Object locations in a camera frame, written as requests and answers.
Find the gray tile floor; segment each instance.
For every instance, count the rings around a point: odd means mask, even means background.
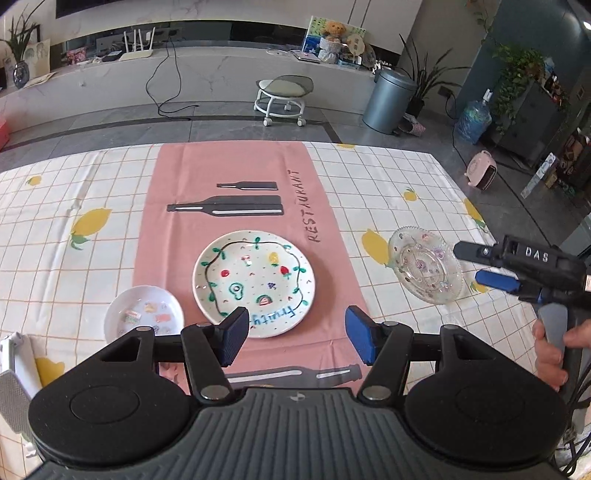
[[[201,102],[165,105],[166,111],[187,107],[169,121],[158,115],[155,105],[140,105],[92,112],[27,128],[11,135],[0,152],[0,171],[9,170],[84,151],[146,143],[193,142],[207,140],[300,140],[342,142],[375,147],[424,151],[436,157],[482,214],[496,239],[513,234],[542,244],[560,245],[589,213],[588,206],[575,207],[559,189],[548,190],[541,184],[526,200],[519,192],[532,172],[525,172],[506,155],[496,150],[498,176],[485,192],[467,185],[463,175],[465,161],[483,147],[456,139],[452,145],[452,127],[445,117],[424,111],[420,121],[427,128],[421,138],[384,135],[368,128],[360,115],[308,108],[308,125],[299,128],[293,122],[274,122],[264,127],[262,114],[247,102]]]

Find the pink placemat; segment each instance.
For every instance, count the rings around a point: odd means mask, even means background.
[[[239,181],[274,181],[278,192],[216,186]],[[203,212],[167,211],[169,204],[240,194],[278,194],[284,215],[219,218]],[[237,230],[274,233],[297,246],[314,270],[316,295],[299,325],[274,338],[248,339],[226,373],[234,374],[230,377],[256,377],[251,384],[273,385],[274,378],[282,378],[282,386],[286,378],[291,378],[283,373],[298,367],[307,373],[350,367],[361,377],[358,373],[366,370],[346,336],[344,314],[348,305],[365,310],[365,302],[326,193],[300,142],[217,141],[163,146],[144,208],[134,285],[166,288],[178,298],[187,325],[207,322],[191,290],[194,263],[213,240]],[[171,366],[161,372],[186,388],[184,369]],[[309,386],[309,382],[300,383],[304,377],[302,373],[292,375],[290,386]],[[347,386],[356,389],[360,384],[357,380]]]

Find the screw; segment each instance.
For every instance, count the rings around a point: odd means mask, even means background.
[[[386,400],[386,398],[392,395],[392,392],[390,392],[389,388],[383,387],[382,385],[372,385],[371,387],[364,388],[362,394],[368,400],[379,401]]]
[[[223,385],[208,385],[201,390],[201,396],[206,400],[223,400],[229,394],[230,391]]]

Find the pink heater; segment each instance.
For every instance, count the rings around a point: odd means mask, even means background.
[[[477,153],[472,158],[464,175],[468,177],[470,187],[486,190],[496,175],[495,159],[486,150]]]

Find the trash can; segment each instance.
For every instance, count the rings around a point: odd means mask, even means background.
[[[376,83],[363,115],[363,123],[391,135],[408,108],[417,84],[408,76],[388,69],[379,71]]]

